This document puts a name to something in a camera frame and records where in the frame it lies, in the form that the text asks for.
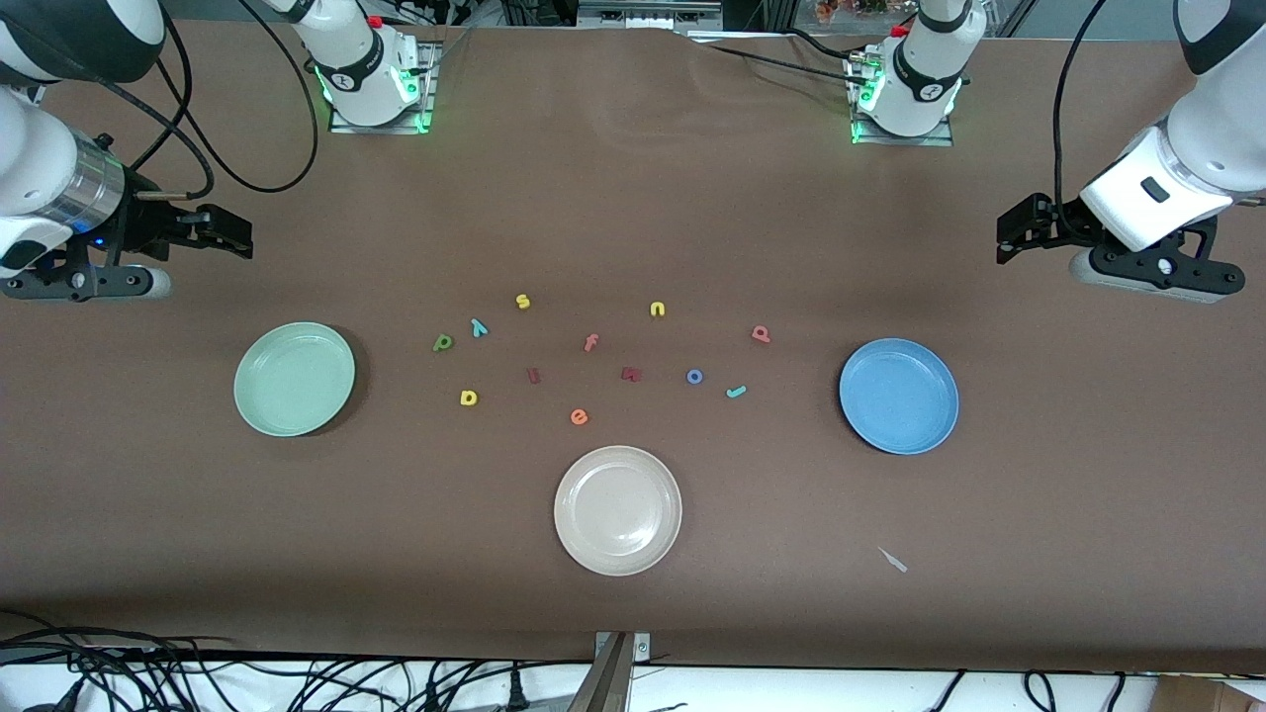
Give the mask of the green round plate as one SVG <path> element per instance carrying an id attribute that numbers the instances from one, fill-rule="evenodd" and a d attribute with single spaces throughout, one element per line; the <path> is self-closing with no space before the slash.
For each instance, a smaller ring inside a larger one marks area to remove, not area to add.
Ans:
<path id="1" fill-rule="evenodd" d="M 268 329 L 241 356 L 233 400 L 249 428 L 291 438 L 334 419 L 354 380 L 354 353 L 342 334 L 316 321 L 292 321 Z"/>

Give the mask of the blue round plate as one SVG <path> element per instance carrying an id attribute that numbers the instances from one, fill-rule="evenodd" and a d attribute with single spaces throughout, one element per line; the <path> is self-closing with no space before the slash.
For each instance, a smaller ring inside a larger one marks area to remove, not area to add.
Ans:
<path id="1" fill-rule="evenodd" d="M 961 397 L 950 365 L 936 351 L 890 337 L 860 346 L 843 362 L 838 405 L 868 446 L 915 456 L 950 440 Z"/>

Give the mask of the beige round plate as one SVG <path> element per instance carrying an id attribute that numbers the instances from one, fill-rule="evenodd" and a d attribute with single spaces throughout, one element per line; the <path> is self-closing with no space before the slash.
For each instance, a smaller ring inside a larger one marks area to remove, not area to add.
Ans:
<path id="1" fill-rule="evenodd" d="M 660 457 L 628 446 L 587 451 L 561 478 L 553 500 L 558 541 L 598 576 L 638 576 L 674 549 L 682 524 L 677 478 Z"/>

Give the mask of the brown cardboard box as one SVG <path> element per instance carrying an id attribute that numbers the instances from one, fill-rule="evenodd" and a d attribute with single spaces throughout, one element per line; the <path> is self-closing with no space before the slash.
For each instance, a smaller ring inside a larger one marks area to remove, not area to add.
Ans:
<path id="1" fill-rule="evenodd" d="M 1244 692 L 1212 677 L 1158 677 L 1147 712 L 1266 712 L 1266 692 Z"/>

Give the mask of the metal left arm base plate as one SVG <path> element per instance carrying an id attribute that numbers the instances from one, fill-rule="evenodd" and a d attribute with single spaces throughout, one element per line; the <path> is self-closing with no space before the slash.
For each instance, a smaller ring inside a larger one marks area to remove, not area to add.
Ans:
<path id="1" fill-rule="evenodd" d="M 851 141 L 853 144 L 905 144 L 905 147 L 952 147 L 953 136 L 950 118 L 941 118 L 934 130 L 922 136 L 898 136 L 884 130 L 879 122 L 866 111 L 874 104 L 874 98 L 882 89 L 881 58 L 868 52 L 851 52 L 842 60 L 844 75 L 860 79 L 847 90 L 849 96 Z"/>

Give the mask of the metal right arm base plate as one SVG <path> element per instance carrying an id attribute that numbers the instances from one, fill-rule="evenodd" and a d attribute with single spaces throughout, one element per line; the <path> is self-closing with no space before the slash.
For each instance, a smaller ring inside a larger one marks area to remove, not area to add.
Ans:
<path id="1" fill-rule="evenodd" d="M 375 30 L 377 63 L 316 68 L 335 134 L 428 134 L 442 44 L 420 44 L 392 28 Z"/>

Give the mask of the aluminium frame behind table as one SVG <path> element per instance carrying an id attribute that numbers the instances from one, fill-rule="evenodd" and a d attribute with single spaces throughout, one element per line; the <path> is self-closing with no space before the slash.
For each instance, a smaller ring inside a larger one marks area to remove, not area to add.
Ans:
<path id="1" fill-rule="evenodd" d="M 579 0 L 579 29 L 723 32 L 720 0 Z"/>

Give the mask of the metal table edge bracket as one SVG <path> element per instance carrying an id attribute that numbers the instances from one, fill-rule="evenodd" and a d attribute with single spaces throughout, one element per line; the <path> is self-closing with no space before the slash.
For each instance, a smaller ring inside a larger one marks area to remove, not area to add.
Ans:
<path id="1" fill-rule="evenodd" d="M 649 632 L 598 632 L 595 660 L 567 712 L 629 712 L 633 666 L 649 663 Z"/>

